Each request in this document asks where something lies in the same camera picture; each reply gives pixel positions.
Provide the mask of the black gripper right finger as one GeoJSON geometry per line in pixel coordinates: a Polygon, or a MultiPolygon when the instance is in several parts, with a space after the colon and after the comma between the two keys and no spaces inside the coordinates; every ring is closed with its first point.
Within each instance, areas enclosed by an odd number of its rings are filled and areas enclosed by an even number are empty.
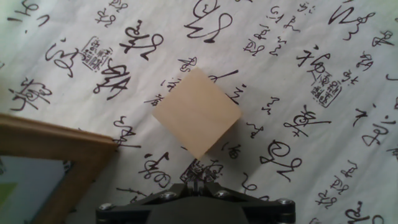
{"type": "Polygon", "coordinates": [[[198,188],[201,197],[215,199],[216,202],[226,202],[243,212],[248,223],[296,223],[295,202],[287,198],[265,201],[248,196],[216,182],[207,182],[198,188]]]}

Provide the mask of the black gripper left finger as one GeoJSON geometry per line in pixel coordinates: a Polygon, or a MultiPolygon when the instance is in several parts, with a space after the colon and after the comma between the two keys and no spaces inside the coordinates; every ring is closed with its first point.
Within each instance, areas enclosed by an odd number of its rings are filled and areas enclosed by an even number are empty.
{"type": "Polygon", "coordinates": [[[197,181],[173,184],[169,189],[128,205],[104,203],[96,209],[96,224],[147,223],[150,213],[168,202],[197,195],[197,181]]]}

